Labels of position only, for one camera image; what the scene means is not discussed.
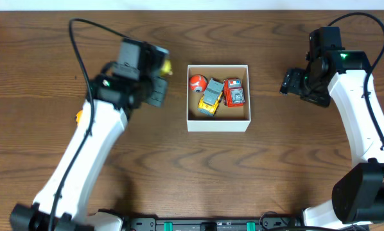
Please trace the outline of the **yellow grey toy dump truck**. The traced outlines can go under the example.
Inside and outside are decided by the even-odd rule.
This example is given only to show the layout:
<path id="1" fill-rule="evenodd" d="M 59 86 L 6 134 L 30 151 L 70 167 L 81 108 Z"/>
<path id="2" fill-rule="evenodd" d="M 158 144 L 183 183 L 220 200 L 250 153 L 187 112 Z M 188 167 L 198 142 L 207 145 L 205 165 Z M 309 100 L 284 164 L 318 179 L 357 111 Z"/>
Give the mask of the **yellow grey toy dump truck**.
<path id="1" fill-rule="evenodd" d="M 208 116 L 214 116 L 223 97 L 223 88 L 223 83 L 211 78 L 198 103 L 198 111 Z"/>

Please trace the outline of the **red toy fire truck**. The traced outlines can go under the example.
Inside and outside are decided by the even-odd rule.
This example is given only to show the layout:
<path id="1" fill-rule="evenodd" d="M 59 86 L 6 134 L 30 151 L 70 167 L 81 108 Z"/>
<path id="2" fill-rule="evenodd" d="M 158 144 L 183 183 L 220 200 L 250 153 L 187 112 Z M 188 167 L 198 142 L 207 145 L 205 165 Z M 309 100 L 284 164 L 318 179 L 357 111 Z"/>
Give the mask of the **red toy fire truck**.
<path id="1" fill-rule="evenodd" d="M 228 78 L 224 80 L 223 93 L 225 106 L 241 107 L 244 105 L 244 91 L 239 78 Z"/>

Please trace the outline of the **yellow wooden rattle drum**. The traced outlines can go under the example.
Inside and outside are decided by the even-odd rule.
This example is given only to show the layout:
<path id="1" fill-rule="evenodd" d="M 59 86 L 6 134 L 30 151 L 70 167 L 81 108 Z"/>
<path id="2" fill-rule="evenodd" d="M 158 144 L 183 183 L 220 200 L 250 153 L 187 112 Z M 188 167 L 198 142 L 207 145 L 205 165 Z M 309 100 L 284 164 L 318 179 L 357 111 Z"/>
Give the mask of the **yellow wooden rattle drum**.
<path id="1" fill-rule="evenodd" d="M 172 74 L 173 74 L 173 71 L 171 67 L 171 62 L 170 60 L 165 60 L 161 67 L 161 76 L 165 76 L 165 75 L 171 76 Z"/>

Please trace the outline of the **orange toy ball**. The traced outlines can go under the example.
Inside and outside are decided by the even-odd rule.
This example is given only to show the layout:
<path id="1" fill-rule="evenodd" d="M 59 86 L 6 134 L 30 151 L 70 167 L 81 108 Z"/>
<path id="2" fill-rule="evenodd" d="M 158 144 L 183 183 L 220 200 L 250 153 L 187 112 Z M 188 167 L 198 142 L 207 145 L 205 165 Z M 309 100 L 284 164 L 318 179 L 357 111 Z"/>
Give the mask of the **orange toy ball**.
<path id="1" fill-rule="evenodd" d="M 203 92 L 207 88 L 207 78 L 201 74 L 196 74 L 189 79 L 189 89 L 193 92 Z"/>

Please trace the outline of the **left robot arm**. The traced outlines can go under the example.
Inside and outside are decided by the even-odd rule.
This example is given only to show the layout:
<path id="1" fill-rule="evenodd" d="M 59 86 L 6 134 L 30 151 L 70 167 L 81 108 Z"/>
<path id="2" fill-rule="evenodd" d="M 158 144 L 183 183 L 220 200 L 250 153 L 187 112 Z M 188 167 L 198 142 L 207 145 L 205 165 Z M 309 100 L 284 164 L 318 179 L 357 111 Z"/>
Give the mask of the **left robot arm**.
<path id="1" fill-rule="evenodd" d="M 88 82 L 76 131 L 46 185 L 32 205 L 17 204 L 10 214 L 13 230 L 125 230 L 125 219 L 111 210 L 87 213 L 87 204 L 114 143 L 140 103 L 160 107 L 168 82 L 99 74 Z"/>

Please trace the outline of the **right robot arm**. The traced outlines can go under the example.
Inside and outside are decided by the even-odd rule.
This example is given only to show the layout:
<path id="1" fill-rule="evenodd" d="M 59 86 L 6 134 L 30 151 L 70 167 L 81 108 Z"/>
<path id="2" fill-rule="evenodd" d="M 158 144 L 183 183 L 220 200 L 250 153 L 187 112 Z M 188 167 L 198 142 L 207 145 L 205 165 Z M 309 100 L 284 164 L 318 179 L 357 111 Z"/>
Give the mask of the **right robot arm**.
<path id="1" fill-rule="evenodd" d="M 285 73 L 281 94 L 322 107 L 335 102 L 351 149 L 352 169 L 334 185 L 331 199 L 304 209 L 307 227 L 384 222 L 384 115 L 371 68 L 363 51 L 329 50 L 311 57 L 307 68 Z"/>

